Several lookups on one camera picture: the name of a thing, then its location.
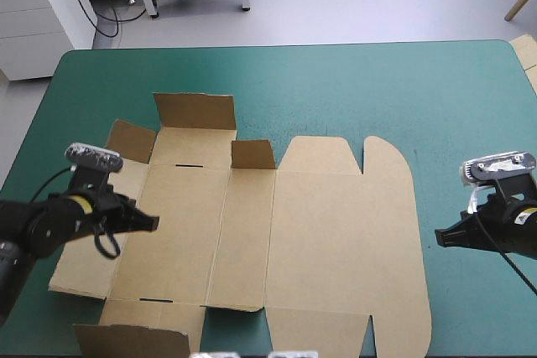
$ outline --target yellow band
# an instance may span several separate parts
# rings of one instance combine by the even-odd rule
[[[93,212],[93,208],[91,208],[90,202],[84,199],[82,196],[72,195],[72,196],[69,196],[67,199],[71,199],[75,201],[76,203],[78,203],[78,205],[84,211],[84,214],[88,215]]]

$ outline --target cardboard flap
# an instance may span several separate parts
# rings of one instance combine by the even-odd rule
[[[121,172],[111,174],[108,183],[114,186],[116,192],[138,200],[148,167],[145,163],[125,159]],[[127,237],[128,234],[116,235],[122,250]],[[93,236],[68,242],[50,279],[49,289],[104,299],[110,292],[119,261],[101,255],[95,248]]]
[[[320,358],[356,358],[369,316],[267,308],[273,350],[315,350]]]
[[[235,140],[232,142],[232,168],[276,169],[269,140]]]
[[[188,358],[188,337],[178,331],[115,324],[75,324],[85,358]]]
[[[294,137],[278,171],[360,174],[347,140],[341,137],[314,136]]]
[[[153,130],[118,119],[112,125],[106,147],[123,158],[148,163],[156,136]]]
[[[232,169],[207,305],[259,310],[264,303],[276,171]]]
[[[201,306],[108,299],[99,324],[129,324],[179,331],[188,336],[190,352],[198,352],[204,319],[205,308]]]
[[[154,93],[165,127],[235,130],[232,96]]]

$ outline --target gray floor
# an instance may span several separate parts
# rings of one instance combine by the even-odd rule
[[[123,18],[142,4],[118,10]],[[340,44],[537,37],[537,0],[503,21],[515,0],[174,0],[159,4],[160,19],[124,24],[114,40],[98,35],[96,48]],[[112,30],[104,24],[102,29]],[[9,83],[0,74],[0,184],[18,151],[47,80]]]

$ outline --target green table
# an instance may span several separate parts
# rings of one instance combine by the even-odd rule
[[[366,136],[390,141],[414,175],[433,314],[430,354],[537,353],[537,298],[497,254],[440,248],[433,232],[457,221],[467,204],[469,190],[458,177],[461,161],[514,149],[537,153],[537,100],[508,44],[71,52],[56,71],[1,196],[27,200],[67,165],[62,153],[71,142],[103,144],[117,117],[158,129],[153,91],[233,94],[238,137],[270,139],[278,160],[299,134],[343,136],[358,159]],[[97,322],[102,302],[46,291],[58,256],[34,270],[0,330],[0,353],[77,354],[71,323]],[[537,278],[537,262],[516,260]],[[267,352],[263,312],[210,312],[202,346]],[[370,337],[363,353],[373,354]]]

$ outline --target cardboard tab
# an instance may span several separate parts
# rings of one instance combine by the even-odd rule
[[[294,137],[278,171],[360,174],[347,140],[342,137],[315,136]]]
[[[141,326],[75,325],[85,358],[188,358],[188,337],[177,331]]]
[[[123,158],[148,163],[156,137],[153,130],[118,119],[112,126],[106,148],[120,153]]]
[[[160,122],[165,127],[235,130],[232,96],[154,93]]]
[[[235,140],[232,142],[232,168],[276,169],[269,140]]]

